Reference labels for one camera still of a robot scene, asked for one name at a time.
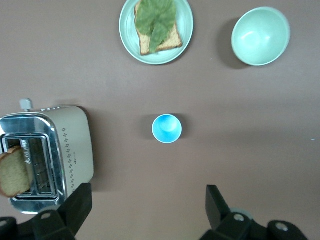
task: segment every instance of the toaster slot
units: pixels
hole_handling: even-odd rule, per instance
[[[57,198],[52,158],[45,135],[5,136],[2,139],[6,150],[15,146],[23,148],[30,176],[30,190],[19,194],[17,200],[52,200]]]
[[[40,195],[52,195],[51,177],[48,174],[50,167],[46,161],[46,153],[43,147],[43,139],[29,139],[29,154],[33,165],[36,191]]]
[[[7,140],[7,148],[11,149],[13,147],[19,146],[21,147],[21,140],[20,139],[8,139]]]

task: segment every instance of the toaster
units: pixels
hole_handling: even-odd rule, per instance
[[[32,110],[28,98],[20,101],[25,112],[0,118],[0,154],[23,148],[31,188],[9,198],[24,214],[56,209],[94,175],[89,123],[77,106]]]

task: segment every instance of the mint green bowl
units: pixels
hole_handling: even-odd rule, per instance
[[[272,63],[286,50],[290,25],[285,15],[272,7],[248,11],[234,26],[231,44],[244,63],[262,66]]]

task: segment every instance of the slice of bread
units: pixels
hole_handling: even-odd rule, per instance
[[[139,1],[134,7],[134,16],[135,16],[134,21],[136,21],[137,19],[137,12],[138,12],[141,1]],[[140,54],[142,56],[150,54],[149,47],[150,47],[151,37],[148,35],[141,34],[137,28],[136,28],[136,32],[138,33],[138,36],[140,39],[140,43],[139,43]],[[175,22],[173,28],[169,32],[168,38],[161,45],[157,47],[156,52],[180,48],[182,47],[182,45],[183,43],[177,28],[177,22]]]
[[[13,198],[30,187],[23,149],[15,146],[0,154],[0,194]]]

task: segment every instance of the lettuce leaf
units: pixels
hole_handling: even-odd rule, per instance
[[[142,0],[136,13],[135,27],[151,37],[150,53],[155,53],[174,27],[176,21],[174,0]]]

